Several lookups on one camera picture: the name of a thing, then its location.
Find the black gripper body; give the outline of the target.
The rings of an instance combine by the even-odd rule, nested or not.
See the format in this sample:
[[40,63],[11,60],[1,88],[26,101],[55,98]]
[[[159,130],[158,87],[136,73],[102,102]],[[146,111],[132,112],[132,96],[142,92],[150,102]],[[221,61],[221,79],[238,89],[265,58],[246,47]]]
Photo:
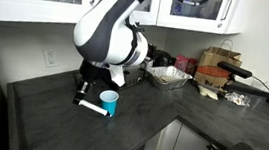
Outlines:
[[83,60],[80,65],[81,80],[78,84],[77,93],[86,95],[89,88],[99,79],[108,81],[110,79],[109,70],[101,63],[92,63]]

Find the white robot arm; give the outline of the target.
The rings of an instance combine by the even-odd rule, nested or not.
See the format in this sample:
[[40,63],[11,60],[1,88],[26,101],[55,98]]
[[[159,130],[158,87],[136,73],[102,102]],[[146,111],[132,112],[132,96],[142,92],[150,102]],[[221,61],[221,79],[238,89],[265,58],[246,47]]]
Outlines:
[[86,93],[103,72],[119,87],[125,84],[123,66],[137,66],[147,56],[148,42],[129,18],[145,0],[100,0],[75,25],[75,48],[83,57],[82,79],[74,104]]

